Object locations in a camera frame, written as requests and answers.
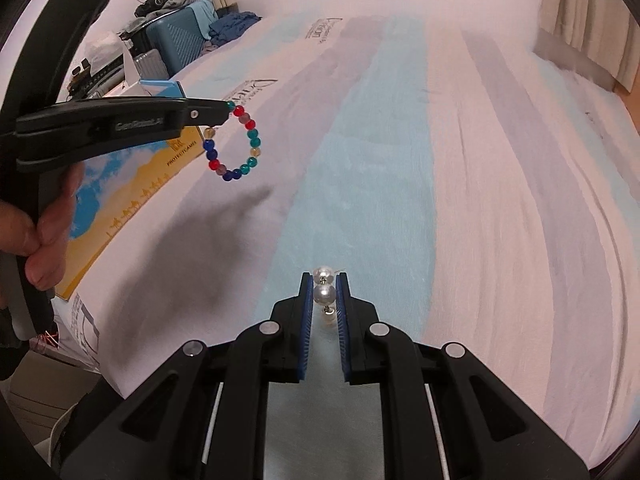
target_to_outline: logo on bed sheet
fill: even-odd
[[[237,86],[231,94],[227,95],[224,100],[233,101],[237,105],[244,106],[251,98],[277,82],[277,79],[251,79],[245,81],[240,86]]]
[[[100,332],[95,327],[94,317],[86,309],[78,294],[76,294],[71,307],[71,334],[78,341],[82,350],[98,364]]]
[[[329,34],[331,34],[332,28],[341,21],[342,18],[323,18],[322,20],[317,20],[311,25],[309,32],[306,34],[306,38],[308,40],[319,40],[318,43],[324,43],[329,37]]]

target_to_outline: white pearl bead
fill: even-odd
[[[314,287],[314,301],[322,306],[331,305],[335,301],[335,287],[325,283]]]
[[[334,270],[327,266],[318,267],[314,270],[314,282],[318,285],[324,285],[325,283],[331,285],[334,282]]]

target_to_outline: mattress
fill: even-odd
[[[266,18],[175,78],[243,104],[262,155],[231,183],[194,161],[78,286],[121,393],[329,265],[414,340],[465,344],[589,467],[628,437],[640,137],[618,97],[510,38],[413,16]],[[237,121],[216,140],[228,166],[248,156]],[[265,478],[380,479],[379,393],[344,384],[314,316],[306,380],[270,390]]]

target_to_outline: human hand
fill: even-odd
[[[60,196],[34,225],[24,211],[0,200],[0,251],[27,256],[25,274],[38,290],[57,285],[65,273],[65,255],[76,211],[76,191],[84,177],[84,164],[74,164],[62,177]],[[0,290],[0,308],[6,298]]]

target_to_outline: bed sheet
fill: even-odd
[[[262,155],[231,183],[194,161],[58,305],[86,306],[123,394],[326,264],[415,340],[464,343],[588,466],[630,434],[640,137],[619,98],[509,38],[411,16],[265,18],[176,79],[245,105]],[[246,158],[236,121],[216,140]],[[306,381],[271,387],[265,478],[381,479],[379,394],[344,384],[316,314]]]

